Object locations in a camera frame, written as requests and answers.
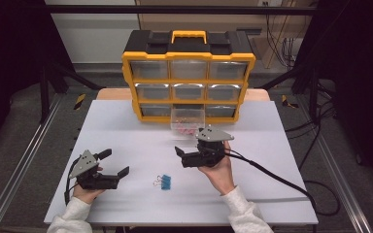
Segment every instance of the black curtain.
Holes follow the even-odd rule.
[[[301,54],[308,53],[314,44],[309,39],[323,32],[325,21],[316,25]],[[338,115],[364,164],[373,167],[373,1],[352,0],[331,31],[326,52],[314,64],[318,78],[335,82]]]
[[[44,66],[56,62],[74,71],[51,15],[22,8],[27,4],[45,1],[0,0],[0,127],[10,110],[11,96],[38,83]],[[51,68],[47,72],[56,91],[65,91],[62,75]]]

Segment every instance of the organizer handle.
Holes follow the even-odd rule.
[[[174,44],[176,37],[202,37],[204,44],[207,44],[207,33],[205,31],[172,31],[172,44]]]

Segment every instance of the yellow storage organizer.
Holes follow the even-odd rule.
[[[132,106],[142,121],[204,113],[206,123],[235,122],[255,56],[244,32],[134,30],[122,55]]]

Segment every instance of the white sleeve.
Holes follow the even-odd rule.
[[[236,233],[273,232],[269,225],[263,221],[256,203],[248,202],[239,186],[221,198],[229,207],[228,219]]]
[[[90,224],[85,221],[89,215],[89,210],[89,204],[72,197],[66,206],[63,216],[55,216],[47,232],[92,232]]]

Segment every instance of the human hand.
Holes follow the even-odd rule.
[[[225,147],[225,153],[230,153],[231,147],[227,141],[223,142],[223,146]],[[198,167],[198,170],[208,177],[211,184],[221,195],[228,194],[235,188],[229,156],[225,156],[214,167]]]
[[[92,204],[93,200],[97,196],[99,196],[101,193],[103,193],[104,191],[105,189],[96,189],[96,190],[83,189],[79,184],[77,184],[74,187],[74,193],[72,195],[87,204]]]

